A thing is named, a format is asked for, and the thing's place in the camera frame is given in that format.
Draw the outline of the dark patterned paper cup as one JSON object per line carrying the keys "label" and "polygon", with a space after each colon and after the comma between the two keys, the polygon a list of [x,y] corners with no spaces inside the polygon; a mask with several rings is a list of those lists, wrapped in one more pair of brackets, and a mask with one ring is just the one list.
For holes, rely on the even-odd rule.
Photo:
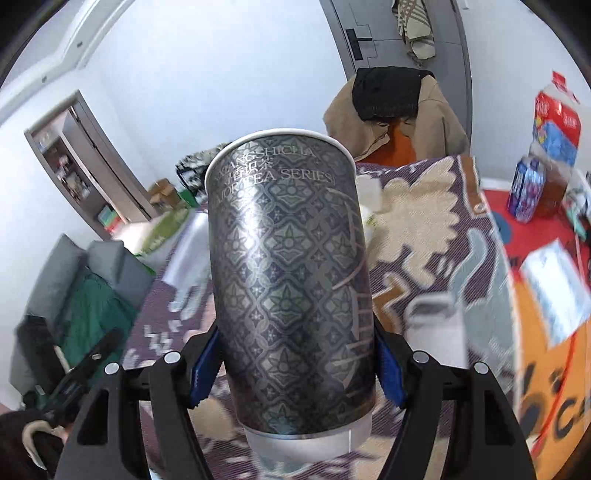
{"label": "dark patterned paper cup", "polygon": [[339,457],[370,436],[374,317],[351,154],[273,129],[205,176],[216,323],[238,421],[276,461]]}

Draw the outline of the orange cat table mat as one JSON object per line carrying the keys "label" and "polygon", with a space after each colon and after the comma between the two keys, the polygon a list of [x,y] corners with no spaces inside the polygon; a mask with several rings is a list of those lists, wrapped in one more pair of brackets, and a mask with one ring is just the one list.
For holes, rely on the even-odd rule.
{"label": "orange cat table mat", "polygon": [[495,214],[511,272],[519,313],[519,421],[534,453],[539,479],[590,477],[590,324],[575,339],[552,345],[547,322],[523,277],[521,265],[533,251],[559,241],[583,266],[589,248],[575,239],[564,214],[535,217],[523,224],[507,211],[511,183],[481,181]]}

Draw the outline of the green blanket on sofa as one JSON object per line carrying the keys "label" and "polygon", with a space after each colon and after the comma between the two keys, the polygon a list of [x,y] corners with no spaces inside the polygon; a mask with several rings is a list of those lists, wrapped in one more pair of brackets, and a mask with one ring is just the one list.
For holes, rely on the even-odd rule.
{"label": "green blanket on sofa", "polygon": [[88,268],[75,281],[58,320],[57,343],[70,367],[76,366],[95,344],[114,328],[123,339],[107,358],[119,361],[138,311]]}

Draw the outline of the clear jar white label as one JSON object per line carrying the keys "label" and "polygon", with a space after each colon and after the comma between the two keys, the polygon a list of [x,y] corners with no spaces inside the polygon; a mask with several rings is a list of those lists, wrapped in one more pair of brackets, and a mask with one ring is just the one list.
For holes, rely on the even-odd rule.
{"label": "clear jar white label", "polygon": [[442,365],[468,367],[463,310],[453,293],[418,295],[408,304],[404,320],[404,336],[413,350],[426,351]]}

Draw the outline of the grey sofa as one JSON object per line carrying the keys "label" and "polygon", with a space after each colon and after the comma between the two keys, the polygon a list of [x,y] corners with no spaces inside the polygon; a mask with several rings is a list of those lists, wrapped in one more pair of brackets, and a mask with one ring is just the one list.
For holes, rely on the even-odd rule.
{"label": "grey sofa", "polygon": [[37,278],[15,331],[17,340],[9,381],[24,396],[33,394],[43,398],[43,391],[35,386],[35,379],[23,355],[22,347],[27,345],[27,341],[22,338],[22,331],[37,317],[37,329],[41,334],[48,334],[59,347],[58,320],[75,281],[85,268],[102,277],[138,314],[155,279],[154,272],[132,255],[121,241],[94,241],[88,248],[82,249],[63,234]]}

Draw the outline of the white blue tissue pack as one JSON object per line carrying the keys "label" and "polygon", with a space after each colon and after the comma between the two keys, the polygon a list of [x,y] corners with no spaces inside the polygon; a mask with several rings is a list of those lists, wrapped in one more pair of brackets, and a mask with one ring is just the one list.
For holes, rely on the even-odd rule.
{"label": "white blue tissue pack", "polygon": [[528,254],[520,274],[537,303],[550,348],[590,319],[590,290],[558,239]]}

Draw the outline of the green floor mat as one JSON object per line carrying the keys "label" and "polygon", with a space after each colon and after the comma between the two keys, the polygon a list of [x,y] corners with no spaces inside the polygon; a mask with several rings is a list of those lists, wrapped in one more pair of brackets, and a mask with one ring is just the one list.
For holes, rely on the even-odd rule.
{"label": "green floor mat", "polygon": [[162,247],[180,231],[189,214],[188,208],[179,208],[170,210],[163,215],[143,240],[138,255],[147,256]]}

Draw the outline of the colourful woven table blanket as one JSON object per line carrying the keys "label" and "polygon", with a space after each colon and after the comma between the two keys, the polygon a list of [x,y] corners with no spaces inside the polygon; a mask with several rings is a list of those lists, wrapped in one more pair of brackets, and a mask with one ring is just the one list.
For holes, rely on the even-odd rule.
{"label": "colourful woven table blanket", "polygon": [[[385,327],[405,334],[404,313],[418,295],[451,292],[463,310],[470,362],[487,363],[510,405],[517,405],[515,387],[516,294],[509,261],[490,207],[479,186],[475,161],[468,157],[424,160],[399,168],[359,164],[360,173],[383,185],[383,207],[368,249],[370,289],[374,311]],[[311,300],[294,291],[297,281],[311,287],[339,280],[329,268],[329,254],[346,247],[340,239],[314,247],[305,239],[300,220],[287,221],[266,245],[283,257],[303,260],[295,273],[284,271],[266,248],[257,247],[252,235],[230,232],[226,247],[250,247],[253,258],[238,258],[236,274],[260,293],[266,284],[279,284],[273,293],[286,305],[311,307]],[[172,350],[180,350],[214,317],[211,271],[197,285],[177,290],[165,284],[165,268],[134,323],[121,360],[125,369],[150,366]],[[230,399],[224,368],[214,382],[211,397],[189,411],[208,465],[216,479],[377,479],[387,450],[394,444],[403,414],[386,400],[377,386],[373,430],[360,449],[317,462],[278,462],[260,457],[246,444]]]}

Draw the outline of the blue soda can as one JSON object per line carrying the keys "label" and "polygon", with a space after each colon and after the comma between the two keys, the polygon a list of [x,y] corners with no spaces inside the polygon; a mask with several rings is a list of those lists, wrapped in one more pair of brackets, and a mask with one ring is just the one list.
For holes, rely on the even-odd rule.
{"label": "blue soda can", "polygon": [[535,156],[524,156],[517,163],[507,210],[521,223],[532,220],[545,185],[545,168]]}

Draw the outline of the clear bottle yellow label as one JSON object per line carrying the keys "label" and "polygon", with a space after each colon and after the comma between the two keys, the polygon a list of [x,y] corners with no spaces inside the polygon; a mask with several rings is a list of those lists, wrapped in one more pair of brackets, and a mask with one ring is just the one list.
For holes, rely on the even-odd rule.
{"label": "clear bottle yellow label", "polygon": [[358,192],[360,211],[363,222],[363,234],[366,245],[369,246],[377,228],[377,213],[382,210],[382,185],[379,179],[369,175],[356,177],[356,192]]}

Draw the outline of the chair with beige jacket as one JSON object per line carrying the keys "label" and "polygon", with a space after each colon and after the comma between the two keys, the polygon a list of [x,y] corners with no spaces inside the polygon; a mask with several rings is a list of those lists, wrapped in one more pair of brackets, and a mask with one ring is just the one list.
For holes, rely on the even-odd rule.
{"label": "chair with beige jacket", "polygon": [[356,162],[401,167],[470,154],[468,135],[433,76],[421,81],[418,115],[388,124],[360,119],[353,107],[353,82],[349,79],[332,100],[324,123],[329,137],[344,145]]}

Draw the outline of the black garment on chair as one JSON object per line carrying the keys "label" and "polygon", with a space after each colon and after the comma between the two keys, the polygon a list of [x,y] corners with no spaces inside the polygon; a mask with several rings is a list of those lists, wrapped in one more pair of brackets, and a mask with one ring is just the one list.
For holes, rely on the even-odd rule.
{"label": "black garment on chair", "polygon": [[426,77],[432,77],[432,72],[411,67],[360,68],[353,81],[353,107],[366,122],[415,118]]}

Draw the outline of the checked scarf on door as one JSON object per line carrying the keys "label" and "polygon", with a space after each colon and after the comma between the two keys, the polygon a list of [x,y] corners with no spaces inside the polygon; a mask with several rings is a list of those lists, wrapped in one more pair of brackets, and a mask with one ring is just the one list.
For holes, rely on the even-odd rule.
{"label": "checked scarf on door", "polygon": [[433,28],[423,0],[394,0],[393,14],[398,33],[405,43],[409,56],[422,65],[436,56]]}

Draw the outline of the grey door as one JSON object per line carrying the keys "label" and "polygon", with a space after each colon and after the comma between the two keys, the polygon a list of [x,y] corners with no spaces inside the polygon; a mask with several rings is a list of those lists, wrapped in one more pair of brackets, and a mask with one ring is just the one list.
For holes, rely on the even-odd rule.
{"label": "grey door", "polygon": [[[416,64],[398,33],[393,14],[394,1],[325,1],[322,10],[329,21],[335,44],[346,72],[346,83],[355,80],[356,71],[372,67],[411,67],[432,72],[445,98],[460,120],[470,141],[472,128],[472,84],[468,48],[461,15],[453,1],[424,1],[436,47],[436,56]],[[346,30],[355,29],[362,42],[363,60],[353,59]]]}

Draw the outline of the recessed wall shelf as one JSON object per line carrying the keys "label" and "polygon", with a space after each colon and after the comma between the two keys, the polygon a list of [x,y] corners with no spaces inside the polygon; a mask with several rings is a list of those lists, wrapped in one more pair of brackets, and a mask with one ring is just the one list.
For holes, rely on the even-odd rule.
{"label": "recessed wall shelf", "polygon": [[159,215],[77,91],[50,110],[25,138],[70,206],[99,238]]}

